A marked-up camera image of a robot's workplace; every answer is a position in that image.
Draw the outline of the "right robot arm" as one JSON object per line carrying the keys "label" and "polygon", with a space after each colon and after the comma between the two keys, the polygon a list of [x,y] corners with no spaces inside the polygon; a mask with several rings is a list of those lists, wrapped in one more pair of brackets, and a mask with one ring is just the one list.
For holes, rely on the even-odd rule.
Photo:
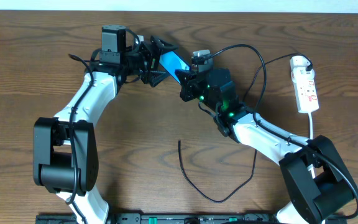
{"label": "right robot arm", "polygon": [[358,188],[333,142],[291,134],[239,101],[227,69],[176,70],[183,101],[199,99],[219,131],[254,148],[281,170],[290,202],[280,223],[328,223],[358,216]]}

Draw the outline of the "blue Galaxy smartphone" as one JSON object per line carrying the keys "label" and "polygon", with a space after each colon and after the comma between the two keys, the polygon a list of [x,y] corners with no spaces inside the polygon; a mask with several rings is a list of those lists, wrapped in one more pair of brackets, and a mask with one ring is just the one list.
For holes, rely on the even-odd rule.
{"label": "blue Galaxy smartphone", "polygon": [[180,83],[180,81],[175,74],[176,70],[191,70],[189,63],[175,51],[162,54],[159,63],[178,83]]}

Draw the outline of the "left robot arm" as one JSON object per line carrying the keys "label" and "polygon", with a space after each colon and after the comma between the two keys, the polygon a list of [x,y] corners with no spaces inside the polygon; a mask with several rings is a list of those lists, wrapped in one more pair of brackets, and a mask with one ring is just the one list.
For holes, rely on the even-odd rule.
{"label": "left robot arm", "polygon": [[158,70],[160,57],[178,48],[156,36],[145,41],[136,33],[132,45],[127,45],[131,32],[125,26],[104,25],[101,47],[88,60],[71,54],[85,67],[82,86],[64,109],[34,124],[34,182],[63,199],[77,223],[109,221],[109,204],[96,186],[99,159],[94,133],[105,107],[130,75],[158,85],[168,76]]}

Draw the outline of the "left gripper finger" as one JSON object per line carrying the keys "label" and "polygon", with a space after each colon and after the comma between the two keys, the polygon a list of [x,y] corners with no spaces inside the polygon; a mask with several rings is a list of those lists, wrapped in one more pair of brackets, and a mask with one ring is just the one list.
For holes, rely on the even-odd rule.
{"label": "left gripper finger", "polygon": [[168,53],[168,52],[172,52],[178,49],[178,46],[175,44],[171,44],[163,39],[161,39],[158,36],[154,36],[152,35],[150,37],[150,41],[151,44],[153,46],[153,48],[158,52],[158,53]]}
{"label": "left gripper finger", "polygon": [[168,72],[152,70],[150,72],[149,83],[151,87],[156,87],[159,83],[161,83],[164,79],[169,77],[170,74]]}

